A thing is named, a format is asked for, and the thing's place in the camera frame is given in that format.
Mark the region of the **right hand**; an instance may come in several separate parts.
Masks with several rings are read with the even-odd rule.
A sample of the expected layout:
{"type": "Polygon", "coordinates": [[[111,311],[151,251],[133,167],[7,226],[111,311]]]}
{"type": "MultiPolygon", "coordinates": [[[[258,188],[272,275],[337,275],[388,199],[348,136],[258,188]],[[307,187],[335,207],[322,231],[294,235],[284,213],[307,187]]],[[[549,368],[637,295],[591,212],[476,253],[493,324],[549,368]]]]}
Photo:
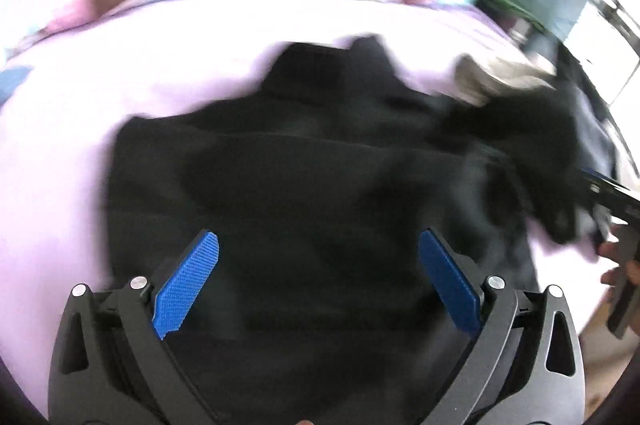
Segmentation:
{"type": "Polygon", "coordinates": [[[613,261],[615,267],[603,273],[600,282],[613,286],[618,280],[624,279],[634,286],[639,286],[639,263],[634,259],[624,259],[620,246],[626,243],[625,237],[629,237],[628,225],[614,225],[610,228],[608,238],[599,246],[598,255],[613,261]]]}

